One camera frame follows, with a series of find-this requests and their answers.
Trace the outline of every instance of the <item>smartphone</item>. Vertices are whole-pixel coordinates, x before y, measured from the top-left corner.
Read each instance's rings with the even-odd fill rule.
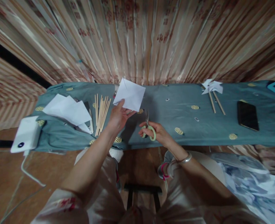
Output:
[[[256,107],[242,101],[237,102],[238,123],[246,128],[259,131]]]

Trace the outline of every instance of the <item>black stool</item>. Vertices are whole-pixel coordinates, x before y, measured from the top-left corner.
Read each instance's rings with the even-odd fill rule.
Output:
[[[159,195],[162,195],[162,190],[160,187],[156,186],[146,186],[146,185],[135,185],[135,184],[125,184],[125,191],[129,191],[128,201],[127,201],[127,210],[132,207],[133,192],[137,193],[150,193],[153,194],[156,213],[160,209]]]

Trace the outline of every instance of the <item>teal tablecloth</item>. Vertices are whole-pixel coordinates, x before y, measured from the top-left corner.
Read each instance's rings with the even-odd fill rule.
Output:
[[[213,113],[208,94],[202,94],[198,84],[170,84],[168,86],[146,86],[146,91],[141,108],[149,109],[149,119],[161,123],[172,137],[181,145],[241,145],[262,144],[275,146],[275,93],[266,88],[268,81],[251,82],[255,86],[245,83],[222,84],[224,91],[218,98],[226,112],[223,115],[217,103],[216,114]],[[114,85],[97,83],[71,82],[50,87],[47,92],[39,97],[37,107],[45,107],[56,94],[70,95],[73,98],[88,101],[92,110],[94,128],[95,109],[92,107],[95,94],[112,98]],[[237,120],[237,101],[245,100],[257,107],[260,131],[242,127]],[[105,126],[113,105],[111,103]],[[89,146],[94,134],[89,135],[75,130],[74,127],[59,118],[46,115],[41,111],[34,111],[32,116],[39,115],[38,120],[45,120],[41,127],[37,151],[53,150],[82,150]],[[156,147],[160,144],[152,142],[150,138],[141,138],[138,135],[138,126],[145,119],[145,114],[135,114],[126,124],[119,136],[121,143],[114,147],[137,149]],[[179,135],[175,128],[180,128],[184,134]],[[235,134],[237,139],[231,140],[230,134]]]

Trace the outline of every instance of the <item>striped curtain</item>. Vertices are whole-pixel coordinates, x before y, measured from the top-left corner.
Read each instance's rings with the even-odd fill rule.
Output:
[[[0,0],[0,44],[51,84],[275,80],[275,0]]]
[[[0,130],[18,127],[45,89],[0,58]]]

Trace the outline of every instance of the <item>silver bracelet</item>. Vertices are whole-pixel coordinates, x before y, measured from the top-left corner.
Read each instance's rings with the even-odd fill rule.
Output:
[[[177,163],[178,163],[178,164],[187,163],[188,161],[191,160],[191,158],[192,158],[192,155],[191,155],[190,152],[188,152],[188,156],[187,156],[185,159],[181,160],[181,161],[177,161]]]

